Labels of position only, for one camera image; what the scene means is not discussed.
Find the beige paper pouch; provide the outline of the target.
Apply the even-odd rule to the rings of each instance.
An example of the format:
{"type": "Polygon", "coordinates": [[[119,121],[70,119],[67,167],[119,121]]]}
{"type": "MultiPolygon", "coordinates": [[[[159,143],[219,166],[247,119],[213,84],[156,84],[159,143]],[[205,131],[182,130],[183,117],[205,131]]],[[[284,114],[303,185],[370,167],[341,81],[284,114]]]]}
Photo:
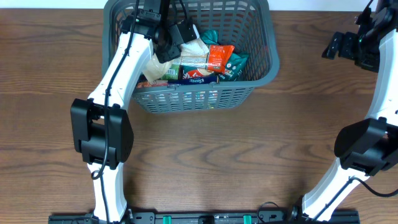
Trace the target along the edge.
{"type": "MultiPolygon", "coordinates": [[[[181,56],[183,57],[204,56],[210,51],[209,47],[199,37],[195,40],[187,42],[186,44],[181,44],[179,47],[182,50],[181,56]]],[[[143,74],[148,82],[153,83],[165,75],[165,73],[172,66],[173,62],[174,61],[171,60],[169,62],[160,63],[156,54],[154,54],[146,64],[146,67],[143,69],[143,74]]]]}

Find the green lidded small jar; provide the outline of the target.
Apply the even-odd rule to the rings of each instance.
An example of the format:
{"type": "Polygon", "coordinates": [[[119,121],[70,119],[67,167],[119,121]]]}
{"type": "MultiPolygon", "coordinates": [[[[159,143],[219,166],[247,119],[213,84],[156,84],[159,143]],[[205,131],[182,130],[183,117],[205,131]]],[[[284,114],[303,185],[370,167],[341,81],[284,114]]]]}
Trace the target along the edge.
{"type": "Polygon", "coordinates": [[[178,80],[180,76],[180,65],[172,64],[166,73],[160,78],[161,80],[178,80]]]}

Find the red and yellow snack pack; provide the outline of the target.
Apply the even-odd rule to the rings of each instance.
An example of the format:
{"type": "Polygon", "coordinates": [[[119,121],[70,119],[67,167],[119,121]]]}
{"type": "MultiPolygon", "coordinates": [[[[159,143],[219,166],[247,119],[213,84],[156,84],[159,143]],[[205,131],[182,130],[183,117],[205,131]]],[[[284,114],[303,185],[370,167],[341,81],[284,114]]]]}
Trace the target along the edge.
{"type": "Polygon", "coordinates": [[[174,65],[202,68],[213,72],[223,72],[232,55],[233,45],[208,45],[209,52],[198,56],[181,56],[173,60],[174,65]]]}

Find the colourful tissue multipack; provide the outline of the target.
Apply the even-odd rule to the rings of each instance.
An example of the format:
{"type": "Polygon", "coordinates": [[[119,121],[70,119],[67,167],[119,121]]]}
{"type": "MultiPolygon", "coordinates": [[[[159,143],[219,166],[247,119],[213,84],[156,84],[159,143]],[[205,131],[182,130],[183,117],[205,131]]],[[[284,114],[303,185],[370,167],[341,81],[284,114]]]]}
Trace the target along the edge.
{"type": "Polygon", "coordinates": [[[216,75],[210,75],[207,77],[190,78],[183,80],[155,80],[153,82],[140,82],[136,85],[136,88],[149,88],[157,86],[174,86],[174,85],[198,85],[198,84],[209,84],[218,83],[219,78],[216,75]]]}

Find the green Nescafe 3in1 bag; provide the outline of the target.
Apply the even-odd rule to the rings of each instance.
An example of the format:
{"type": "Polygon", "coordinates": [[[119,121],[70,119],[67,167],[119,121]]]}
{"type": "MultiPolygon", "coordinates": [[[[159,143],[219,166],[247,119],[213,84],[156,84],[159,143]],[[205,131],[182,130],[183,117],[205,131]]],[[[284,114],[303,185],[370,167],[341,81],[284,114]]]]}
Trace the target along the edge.
{"type": "MultiPolygon", "coordinates": [[[[201,40],[208,45],[220,45],[218,43],[218,32],[216,30],[206,30],[200,35],[201,40]]],[[[213,72],[202,68],[182,66],[183,79],[207,77],[217,75],[221,82],[233,82],[239,79],[243,74],[249,54],[241,52],[240,54],[232,53],[223,72],[213,72]]]]}

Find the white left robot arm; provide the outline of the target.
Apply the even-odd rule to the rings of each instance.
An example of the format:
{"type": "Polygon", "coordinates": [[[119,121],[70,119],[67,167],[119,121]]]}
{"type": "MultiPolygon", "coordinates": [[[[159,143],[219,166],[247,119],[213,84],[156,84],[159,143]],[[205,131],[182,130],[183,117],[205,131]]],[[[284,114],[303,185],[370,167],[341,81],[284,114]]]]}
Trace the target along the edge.
{"type": "Polygon", "coordinates": [[[141,73],[153,56],[169,62],[181,55],[181,44],[199,37],[189,17],[168,22],[169,6],[170,1],[135,3],[100,84],[71,105],[74,147],[88,165],[95,190],[93,223],[126,221],[123,166],[134,141],[127,110],[141,73]]]}

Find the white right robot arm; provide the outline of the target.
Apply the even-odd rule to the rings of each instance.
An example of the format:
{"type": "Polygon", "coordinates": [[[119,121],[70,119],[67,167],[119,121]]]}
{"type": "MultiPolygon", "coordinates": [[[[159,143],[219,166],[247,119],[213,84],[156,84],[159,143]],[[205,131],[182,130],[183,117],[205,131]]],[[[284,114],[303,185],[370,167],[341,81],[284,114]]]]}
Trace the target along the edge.
{"type": "Polygon", "coordinates": [[[356,33],[335,33],[322,56],[343,57],[376,72],[373,99],[364,120],[338,133],[335,160],[293,207],[291,221],[348,222],[337,206],[356,186],[397,164],[397,1],[378,1],[375,11],[366,6],[356,24],[356,33]]]}

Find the grey plastic lattice basket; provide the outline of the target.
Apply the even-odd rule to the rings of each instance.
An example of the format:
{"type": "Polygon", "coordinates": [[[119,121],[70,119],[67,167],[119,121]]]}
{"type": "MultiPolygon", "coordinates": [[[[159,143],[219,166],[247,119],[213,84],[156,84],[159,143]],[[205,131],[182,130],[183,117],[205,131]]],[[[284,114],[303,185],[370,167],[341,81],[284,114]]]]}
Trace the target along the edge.
{"type": "Polygon", "coordinates": [[[256,87],[273,81],[279,71],[269,4],[266,0],[171,1],[169,21],[192,18],[199,32],[215,30],[218,43],[233,45],[236,53],[249,55],[236,81],[139,88],[133,98],[146,111],[234,108],[256,87]]]}

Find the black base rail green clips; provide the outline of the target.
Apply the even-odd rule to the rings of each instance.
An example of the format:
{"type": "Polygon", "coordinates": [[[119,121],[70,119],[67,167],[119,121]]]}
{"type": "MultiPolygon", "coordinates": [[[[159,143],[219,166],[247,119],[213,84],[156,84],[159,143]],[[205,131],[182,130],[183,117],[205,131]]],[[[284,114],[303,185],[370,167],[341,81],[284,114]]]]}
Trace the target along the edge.
{"type": "MultiPolygon", "coordinates": [[[[106,223],[93,213],[84,215],[51,215],[48,223],[106,223]]],[[[356,210],[335,210],[329,221],[311,221],[297,216],[293,219],[286,210],[278,207],[259,208],[256,212],[226,212],[226,213],[154,213],[148,211],[133,211],[127,208],[121,221],[110,223],[131,224],[258,224],[258,223],[331,223],[360,224],[359,213],[356,210]]]]}

